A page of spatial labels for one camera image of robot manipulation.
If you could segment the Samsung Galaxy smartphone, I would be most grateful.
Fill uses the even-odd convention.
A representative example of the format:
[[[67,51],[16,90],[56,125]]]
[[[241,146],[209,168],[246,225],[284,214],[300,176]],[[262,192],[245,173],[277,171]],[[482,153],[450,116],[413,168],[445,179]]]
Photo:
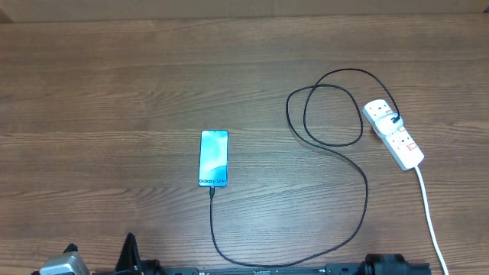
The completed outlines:
[[[198,177],[199,186],[227,186],[228,143],[229,134],[226,130],[203,130],[201,132]]]

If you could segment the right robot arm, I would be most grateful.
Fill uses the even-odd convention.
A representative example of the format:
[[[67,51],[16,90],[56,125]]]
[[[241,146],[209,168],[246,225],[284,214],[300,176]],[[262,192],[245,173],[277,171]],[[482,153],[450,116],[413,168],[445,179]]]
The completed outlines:
[[[409,264],[401,254],[367,254],[358,275],[407,275]]]

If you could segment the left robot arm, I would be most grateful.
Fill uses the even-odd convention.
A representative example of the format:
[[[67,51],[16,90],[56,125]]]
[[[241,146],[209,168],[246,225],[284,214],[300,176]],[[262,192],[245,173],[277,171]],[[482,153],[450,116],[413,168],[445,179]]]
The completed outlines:
[[[142,260],[138,251],[136,237],[128,233],[118,262],[113,271],[100,271],[92,275],[164,275],[159,260]]]

